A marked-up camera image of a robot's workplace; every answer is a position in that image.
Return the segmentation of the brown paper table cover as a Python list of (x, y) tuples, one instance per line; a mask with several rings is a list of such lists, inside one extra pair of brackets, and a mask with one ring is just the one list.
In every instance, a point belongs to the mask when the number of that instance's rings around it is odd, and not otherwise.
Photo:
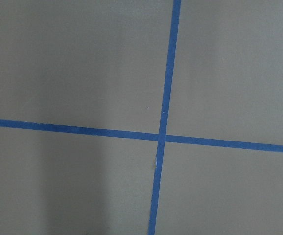
[(0, 0), (0, 235), (283, 235), (283, 0)]

